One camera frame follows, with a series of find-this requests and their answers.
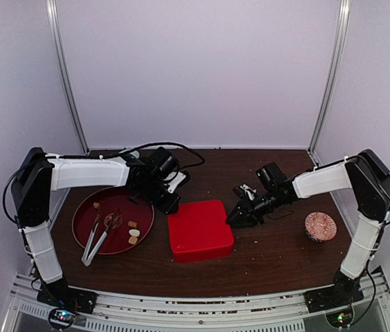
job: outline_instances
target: dark brown table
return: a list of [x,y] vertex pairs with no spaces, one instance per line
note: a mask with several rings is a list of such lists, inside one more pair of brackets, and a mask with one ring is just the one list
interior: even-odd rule
[[[305,151],[200,150],[205,165],[189,169],[192,179],[180,188],[182,203],[220,199],[228,212],[237,197],[236,185],[246,183],[262,190],[254,171],[275,161],[292,176],[310,168]],[[181,164],[196,161],[185,151],[175,151]],[[101,187],[70,191],[55,222],[52,236],[60,264],[72,286],[135,295],[213,297],[278,293],[330,284],[351,241],[330,196],[323,194],[279,208],[264,225],[234,230],[232,254],[222,259],[178,264],[169,247],[167,217],[157,213],[147,238],[134,249],[114,256],[97,256],[91,266],[81,262],[83,250],[75,242],[71,221],[78,205]],[[315,211],[332,216],[337,236],[314,243],[304,233],[304,219]]]

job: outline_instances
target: red container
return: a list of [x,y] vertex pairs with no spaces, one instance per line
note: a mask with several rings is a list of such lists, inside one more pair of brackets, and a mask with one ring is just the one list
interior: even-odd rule
[[181,204],[167,217],[170,246],[178,263],[228,256],[234,245],[221,201]]

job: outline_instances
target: tongs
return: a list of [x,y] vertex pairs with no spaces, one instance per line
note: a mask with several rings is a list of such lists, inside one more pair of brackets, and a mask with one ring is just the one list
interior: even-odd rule
[[82,262],[85,266],[89,266],[91,265],[91,262],[92,262],[92,259],[94,258],[94,256],[97,254],[98,250],[101,248],[101,246],[103,245],[104,243],[104,240],[106,240],[107,238],[107,235],[108,233],[111,231],[111,229],[116,225],[118,219],[120,218],[121,216],[121,213],[120,213],[120,209],[117,208],[115,210],[115,212],[112,214],[112,217],[111,217],[111,220],[108,221],[107,223],[107,227],[106,227],[106,230],[103,232],[103,234],[101,235],[101,237],[98,239],[95,247],[93,247],[92,251],[91,251],[91,246],[92,246],[92,243],[93,243],[93,238],[95,236],[95,233],[98,229],[98,226],[100,225],[100,219],[101,219],[101,216],[102,216],[102,208],[100,206],[100,204],[94,204],[94,207],[97,208],[97,216],[95,217],[95,221],[93,222],[93,227],[92,227],[92,230],[91,230],[91,233],[89,235],[89,238],[87,240],[87,244],[86,244],[86,247],[84,248],[84,253],[83,253],[83,256],[82,256]]

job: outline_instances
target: red patterned bowl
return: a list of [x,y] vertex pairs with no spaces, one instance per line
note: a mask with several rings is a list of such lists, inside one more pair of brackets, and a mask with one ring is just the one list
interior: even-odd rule
[[318,243],[327,242],[336,236],[336,223],[325,213],[310,213],[306,218],[305,224],[306,235],[312,241]]

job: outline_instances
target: red plate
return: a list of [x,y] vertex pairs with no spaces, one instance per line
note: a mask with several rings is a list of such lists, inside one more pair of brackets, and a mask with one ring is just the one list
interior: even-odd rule
[[335,237],[336,232],[336,223],[329,215],[313,212],[306,217],[306,234],[313,241],[330,241]]
[[[87,240],[91,233],[97,211],[93,207],[94,203],[99,203],[102,208],[102,217],[95,236],[93,238],[93,245],[97,243],[102,233],[106,229],[104,225],[117,208],[120,209],[121,218],[117,226],[113,228],[106,241],[98,251],[99,255],[114,255],[120,252],[131,249],[137,246],[149,233],[152,223],[154,222],[154,207],[140,197],[135,198],[134,202],[129,200],[131,196],[130,191],[125,187],[112,187],[96,192],[81,203],[72,220],[72,231],[75,240],[81,247],[85,247]],[[140,231],[138,242],[131,245],[129,240],[128,222],[133,221],[137,223],[137,229]]]

